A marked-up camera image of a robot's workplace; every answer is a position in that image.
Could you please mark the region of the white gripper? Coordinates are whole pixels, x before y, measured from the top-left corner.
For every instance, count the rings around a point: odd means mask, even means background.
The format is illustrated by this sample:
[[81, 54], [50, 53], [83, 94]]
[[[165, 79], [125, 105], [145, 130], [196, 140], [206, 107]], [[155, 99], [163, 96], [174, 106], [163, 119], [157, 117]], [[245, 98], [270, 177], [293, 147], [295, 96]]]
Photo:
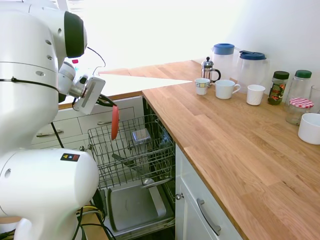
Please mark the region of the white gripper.
[[73, 108], [76, 111], [89, 115], [92, 112], [96, 102], [98, 105], [104, 107], [117, 106], [117, 104], [114, 103], [110, 98], [101, 94], [105, 83], [105, 80], [101, 78], [91, 77], [85, 84], [82, 96], [80, 96], [75, 102]]

